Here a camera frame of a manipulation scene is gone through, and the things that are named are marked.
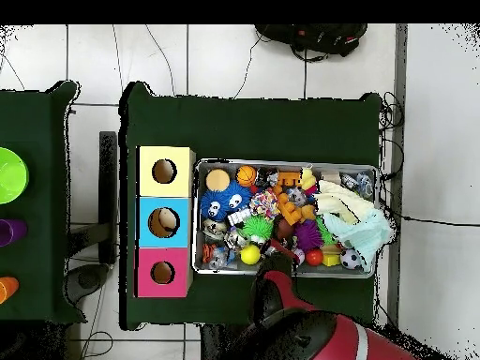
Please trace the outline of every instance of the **stacked boxes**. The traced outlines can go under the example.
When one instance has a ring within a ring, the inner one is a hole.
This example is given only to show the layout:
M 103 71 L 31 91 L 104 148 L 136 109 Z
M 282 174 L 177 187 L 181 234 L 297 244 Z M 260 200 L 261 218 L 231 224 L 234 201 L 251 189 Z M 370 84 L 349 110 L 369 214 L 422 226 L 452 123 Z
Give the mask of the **stacked boxes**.
M 137 153 L 137 296 L 186 297 L 193 279 L 190 240 L 195 154 L 189 148 L 171 146 L 140 146 Z

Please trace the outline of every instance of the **table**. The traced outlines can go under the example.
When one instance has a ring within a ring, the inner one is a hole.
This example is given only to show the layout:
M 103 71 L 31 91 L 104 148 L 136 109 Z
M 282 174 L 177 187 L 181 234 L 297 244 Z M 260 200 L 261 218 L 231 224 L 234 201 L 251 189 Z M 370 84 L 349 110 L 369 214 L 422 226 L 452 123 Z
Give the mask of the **table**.
M 133 261 L 137 145 L 188 146 L 199 158 L 241 158 L 378 166 L 376 94 L 331 98 L 154 97 L 131 82 L 120 101 L 120 325 L 248 323 L 253 277 L 195 274 L 187 298 L 135 298 Z M 373 320 L 374 277 L 298 278 L 300 296 L 318 308 Z

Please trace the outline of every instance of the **orange basketball toy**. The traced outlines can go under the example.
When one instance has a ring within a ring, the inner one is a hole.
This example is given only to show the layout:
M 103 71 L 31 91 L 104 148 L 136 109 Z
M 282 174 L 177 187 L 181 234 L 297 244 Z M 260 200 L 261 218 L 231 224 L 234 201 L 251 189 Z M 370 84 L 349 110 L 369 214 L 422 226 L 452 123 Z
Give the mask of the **orange basketball toy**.
M 236 180 L 242 187 L 248 188 L 255 183 L 257 171 L 251 166 L 242 166 L 238 169 Z

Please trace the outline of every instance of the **yellow ball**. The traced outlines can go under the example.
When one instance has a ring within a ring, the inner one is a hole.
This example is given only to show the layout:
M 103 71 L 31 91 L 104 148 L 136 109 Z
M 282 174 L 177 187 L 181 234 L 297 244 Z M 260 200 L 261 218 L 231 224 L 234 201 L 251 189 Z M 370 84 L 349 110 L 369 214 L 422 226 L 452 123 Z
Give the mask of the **yellow ball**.
M 257 246 L 249 245 L 240 251 L 240 258 L 247 265 L 254 265 L 260 259 L 260 249 Z

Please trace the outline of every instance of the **yellow box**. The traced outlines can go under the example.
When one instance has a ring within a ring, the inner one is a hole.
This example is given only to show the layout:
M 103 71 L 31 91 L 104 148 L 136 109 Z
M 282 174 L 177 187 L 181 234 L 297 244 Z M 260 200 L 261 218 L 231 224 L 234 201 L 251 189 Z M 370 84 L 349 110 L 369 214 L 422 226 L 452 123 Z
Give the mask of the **yellow box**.
M 195 153 L 190 148 L 140 146 L 139 156 L 141 196 L 191 197 Z

